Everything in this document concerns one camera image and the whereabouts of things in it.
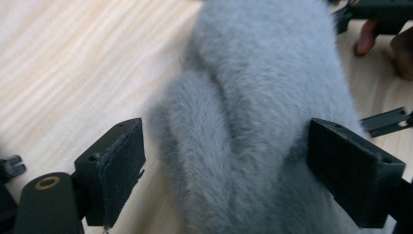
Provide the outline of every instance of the wooden table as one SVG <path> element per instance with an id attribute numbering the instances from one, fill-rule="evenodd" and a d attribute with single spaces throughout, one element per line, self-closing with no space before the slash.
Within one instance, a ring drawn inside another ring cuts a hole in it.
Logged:
<path id="1" fill-rule="evenodd" d="M 18 154 L 28 170 L 7 187 L 18 200 L 33 178 L 73 173 L 74 160 L 114 124 L 148 109 L 179 74 L 180 58 L 202 6 L 194 0 L 2 1 L 0 3 L 0 158 Z M 381 37 L 354 58 L 361 22 L 338 47 L 362 117 L 405 106 L 413 83 L 399 80 Z M 182 233 L 163 165 L 145 132 L 145 175 L 111 233 Z M 408 163 L 413 131 L 374 140 Z M 87 233 L 101 228 L 86 227 Z"/>

